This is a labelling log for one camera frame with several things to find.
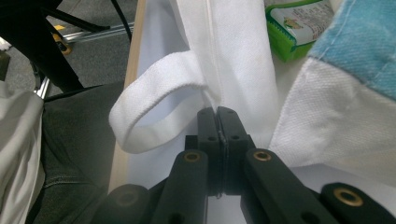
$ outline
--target blue fabric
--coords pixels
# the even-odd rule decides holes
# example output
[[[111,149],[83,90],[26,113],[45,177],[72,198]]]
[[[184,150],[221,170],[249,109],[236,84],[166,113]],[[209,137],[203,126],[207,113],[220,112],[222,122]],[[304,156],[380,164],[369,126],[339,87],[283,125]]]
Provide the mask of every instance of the blue fabric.
[[[395,22],[395,0],[345,0],[308,56],[396,100]]]

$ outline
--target chair leg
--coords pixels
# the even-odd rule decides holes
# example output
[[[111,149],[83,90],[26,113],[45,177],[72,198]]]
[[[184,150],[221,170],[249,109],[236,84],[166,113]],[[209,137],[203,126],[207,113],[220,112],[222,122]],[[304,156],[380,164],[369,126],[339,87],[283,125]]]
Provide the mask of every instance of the chair leg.
[[[67,23],[70,23],[72,25],[75,25],[83,30],[89,31],[89,32],[100,32],[104,31],[110,28],[110,26],[99,26],[92,24],[90,22],[84,21],[82,19],[79,19],[77,17],[74,17],[72,15],[69,15],[67,13],[62,12],[61,10],[58,9],[51,9],[51,8],[43,8],[43,11],[50,15],[51,17],[57,18],[61,21],[65,21]]]
[[[2,18],[0,36],[36,64],[62,91],[83,88],[78,76],[55,44],[39,7]]]

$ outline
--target white fabric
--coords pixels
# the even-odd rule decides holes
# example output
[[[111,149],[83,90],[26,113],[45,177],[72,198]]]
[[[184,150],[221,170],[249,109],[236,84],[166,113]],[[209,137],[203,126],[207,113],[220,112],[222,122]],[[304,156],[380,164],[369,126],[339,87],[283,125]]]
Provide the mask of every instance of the white fabric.
[[[24,223],[44,183],[42,106],[34,93],[0,81],[0,224]]]
[[[219,105],[235,110],[256,145],[268,147],[278,107],[263,2],[171,3],[190,50],[159,60],[122,93],[110,113],[121,147],[132,153],[153,149],[180,134],[199,109]],[[164,97],[190,87],[196,93],[163,120],[135,127]]]
[[[8,50],[11,45],[2,37],[0,37],[0,50]]]
[[[370,170],[370,177],[396,186],[395,120],[395,102],[343,70],[308,59],[270,149],[288,166],[330,162],[360,175]]]

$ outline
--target wooden edge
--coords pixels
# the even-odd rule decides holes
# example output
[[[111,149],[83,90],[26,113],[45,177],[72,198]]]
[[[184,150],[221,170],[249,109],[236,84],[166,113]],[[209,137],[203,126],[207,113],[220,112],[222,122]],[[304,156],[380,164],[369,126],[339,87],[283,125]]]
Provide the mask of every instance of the wooden edge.
[[[132,37],[131,48],[129,50],[128,65],[124,89],[128,87],[137,77],[137,67],[139,65],[140,43],[142,40],[143,23],[146,12],[146,0],[138,0],[136,15],[134,16],[134,34]],[[113,165],[111,168],[108,192],[117,187],[127,184],[129,154],[123,151],[119,144],[114,147]]]

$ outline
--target gray carpet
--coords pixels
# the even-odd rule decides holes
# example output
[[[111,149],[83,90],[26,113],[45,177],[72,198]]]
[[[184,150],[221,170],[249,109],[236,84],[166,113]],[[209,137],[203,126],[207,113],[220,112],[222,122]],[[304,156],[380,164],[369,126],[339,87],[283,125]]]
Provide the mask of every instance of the gray carpet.
[[[134,21],[136,0],[118,0],[120,8],[128,22]],[[63,12],[76,16],[84,21],[97,25],[119,25],[120,17],[110,0],[63,0],[58,7]],[[53,25],[62,25],[66,29],[61,33],[70,34],[80,29],[64,21],[48,17]],[[129,39],[127,34],[111,36],[89,42],[72,45],[73,51],[66,55],[72,68],[84,87],[118,82],[124,79],[129,53]],[[7,70],[6,83],[11,89],[32,91],[35,79],[29,60],[17,49],[7,51],[10,61]],[[61,91],[51,86],[49,95]]]

